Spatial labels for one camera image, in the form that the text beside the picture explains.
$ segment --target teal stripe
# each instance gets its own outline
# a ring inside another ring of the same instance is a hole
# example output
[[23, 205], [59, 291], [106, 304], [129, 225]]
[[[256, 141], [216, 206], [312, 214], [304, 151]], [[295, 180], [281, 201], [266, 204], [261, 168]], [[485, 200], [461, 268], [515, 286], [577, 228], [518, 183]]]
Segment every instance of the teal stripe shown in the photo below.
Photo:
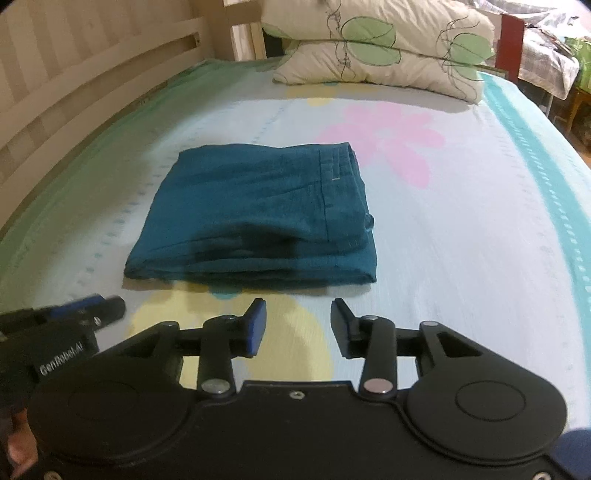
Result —
[[579, 311], [587, 363], [587, 380], [591, 384], [591, 229], [589, 219], [581, 209], [558, 165], [527, 122], [519, 115], [500, 85], [488, 75], [483, 77], [486, 102], [511, 136], [535, 178], [558, 234], [570, 272], [574, 301]]

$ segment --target fabric fold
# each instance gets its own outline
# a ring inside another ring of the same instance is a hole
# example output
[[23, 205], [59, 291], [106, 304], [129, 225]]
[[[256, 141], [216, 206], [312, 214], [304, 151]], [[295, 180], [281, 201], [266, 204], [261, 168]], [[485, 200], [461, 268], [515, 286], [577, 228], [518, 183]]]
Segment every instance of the fabric fold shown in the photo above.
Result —
[[349, 144], [207, 145], [158, 190], [128, 278], [269, 286], [375, 281], [365, 189]]

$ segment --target black device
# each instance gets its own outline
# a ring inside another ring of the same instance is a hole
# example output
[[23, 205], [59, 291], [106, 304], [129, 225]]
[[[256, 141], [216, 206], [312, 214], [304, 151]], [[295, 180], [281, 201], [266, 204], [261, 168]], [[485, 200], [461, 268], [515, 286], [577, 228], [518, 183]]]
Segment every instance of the black device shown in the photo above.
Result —
[[99, 351], [95, 332], [123, 318], [120, 297], [0, 314], [0, 418], [23, 410], [35, 386]]
[[[266, 305], [201, 329], [165, 322], [64, 369], [33, 394], [41, 451], [22, 478], [42, 480], [566, 480], [548, 454], [566, 422], [546, 380], [436, 322], [397, 329], [355, 317], [331, 323], [350, 382], [246, 381], [231, 359], [256, 355]], [[178, 383], [199, 356], [197, 389]], [[419, 380], [397, 388], [397, 357]]]

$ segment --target red object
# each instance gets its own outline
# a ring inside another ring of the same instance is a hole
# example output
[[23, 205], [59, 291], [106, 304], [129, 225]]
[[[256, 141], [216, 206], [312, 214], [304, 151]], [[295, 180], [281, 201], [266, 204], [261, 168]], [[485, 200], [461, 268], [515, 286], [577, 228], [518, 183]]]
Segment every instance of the red object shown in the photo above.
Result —
[[523, 36], [525, 22], [517, 17], [503, 14], [501, 23], [501, 37], [496, 49], [495, 68], [506, 70], [507, 79], [517, 83], [521, 53], [523, 52]]

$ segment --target human hand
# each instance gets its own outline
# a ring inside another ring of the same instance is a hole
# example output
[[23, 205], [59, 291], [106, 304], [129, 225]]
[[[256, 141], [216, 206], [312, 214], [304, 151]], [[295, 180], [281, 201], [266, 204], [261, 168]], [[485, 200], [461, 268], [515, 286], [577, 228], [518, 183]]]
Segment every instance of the human hand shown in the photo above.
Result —
[[27, 420], [27, 411], [23, 410], [12, 418], [13, 431], [8, 437], [8, 455], [17, 466], [11, 479], [21, 476], [38, 460], [37, 441]]

